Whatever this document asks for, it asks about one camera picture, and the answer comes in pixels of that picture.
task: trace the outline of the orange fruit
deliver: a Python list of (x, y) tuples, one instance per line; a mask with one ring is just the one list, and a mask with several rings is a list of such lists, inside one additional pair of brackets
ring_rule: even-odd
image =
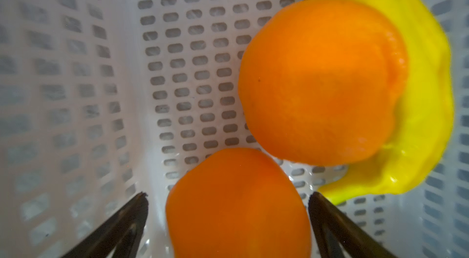
[(255, 149), (225, 149), (189, 171), (169, 192), (166, 218), (176, 258), (310, 257), (298, 192)]
[(406, 79), (403, 39), (384, 15), (348, 0), (305, 0), (278, 12), (248, 45), (238, 94), (267, 152), (331, 166), (382, 147)]

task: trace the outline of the yellow bell pepper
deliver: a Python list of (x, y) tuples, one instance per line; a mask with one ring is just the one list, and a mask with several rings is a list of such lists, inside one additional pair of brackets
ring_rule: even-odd
[(407, 46), (409, 76), (396, 106), (396, 129), (370, 159), (319, 189), (332, 203), (365, 194), (400, 194), (419, 185), (440, 160), (453, 126), (448, 40), (421, 0), (354, 0), (387, 16)]

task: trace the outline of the bell pepper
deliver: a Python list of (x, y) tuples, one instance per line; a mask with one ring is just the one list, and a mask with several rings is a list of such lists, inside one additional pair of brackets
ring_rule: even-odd
[(408, 52), (407, 85), (396, 109), (396, 128), (371, 158), (319, 191), (332, 203), (365, 194), (401, 194), (422, 182), (450, 137), (454, 103), (448, 40), (421, 0), (353, 0), (379, 10), (399, 29)]

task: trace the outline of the white plastic basket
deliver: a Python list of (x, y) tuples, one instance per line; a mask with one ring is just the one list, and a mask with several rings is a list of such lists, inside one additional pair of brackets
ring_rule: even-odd
[[(217, 150), (259, 147), (240, 58), (294, 1), (0, 0), (0, 258), (59, 257), (138, 191), (138, 255), (172, 257), (168, 191)], [(424, 1), (453, 47), (454, 140), (410, 193), (339, 208), (399, 257), (469, 257), (469, 0)], [(277, 161), (305, 203), (346, 171)]]

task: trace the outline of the plastic basket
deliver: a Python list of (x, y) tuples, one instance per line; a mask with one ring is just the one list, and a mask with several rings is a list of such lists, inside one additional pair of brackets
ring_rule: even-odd
[[(295, 1), (0, 0), (0, 258), (59, 257), (139, 191), (138, 255), (172, 257), (167, 194), (215, 151), (259, 148), (240, 59)], [(469, 0), (424, 1), (453, 47), (453, 140), (410, 193), (339, 208), (399, 257), (469, 257)], [(276, 161), (305, 204), (346, 172)]]

